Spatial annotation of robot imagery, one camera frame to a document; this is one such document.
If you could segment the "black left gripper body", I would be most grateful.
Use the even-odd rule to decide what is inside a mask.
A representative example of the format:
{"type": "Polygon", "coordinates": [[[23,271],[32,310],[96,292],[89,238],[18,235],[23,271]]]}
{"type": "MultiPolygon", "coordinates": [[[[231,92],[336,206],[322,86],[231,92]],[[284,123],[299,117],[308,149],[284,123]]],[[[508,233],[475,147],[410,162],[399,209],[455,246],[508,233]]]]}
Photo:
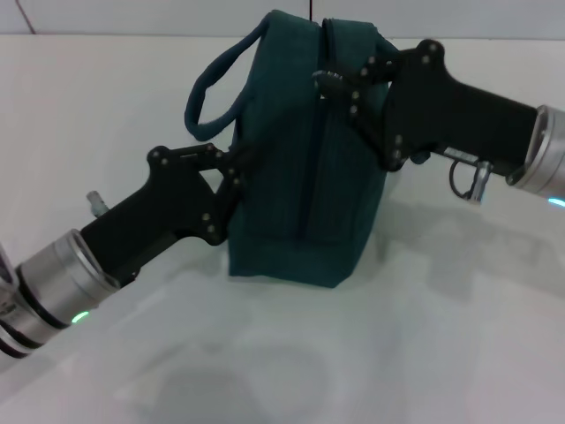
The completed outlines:
{"type": "Polygon", "coordinates": [[[207,143],[189,148],[153,148],[149,177],[134,194],[80,232],[102,270],[120,286],[176,244],[195,237],[219,246],[242,196],[246,153],[207,143]]]}

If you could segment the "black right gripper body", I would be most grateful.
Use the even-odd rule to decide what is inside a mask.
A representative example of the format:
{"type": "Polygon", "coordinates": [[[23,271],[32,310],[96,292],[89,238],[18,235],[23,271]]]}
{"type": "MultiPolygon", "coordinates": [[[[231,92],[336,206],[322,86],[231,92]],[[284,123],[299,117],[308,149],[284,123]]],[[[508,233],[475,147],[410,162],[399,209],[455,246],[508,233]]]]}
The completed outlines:
{"type": "Polygon", "coordinates": [[[423,40],[386,59],[391,81],[381,112],[381,152],[392,166],[428,151],[463,153],[496,173],[524,165],[538,112],[532,106],[465,85],[445,65],[445,49],[423,40]]]}

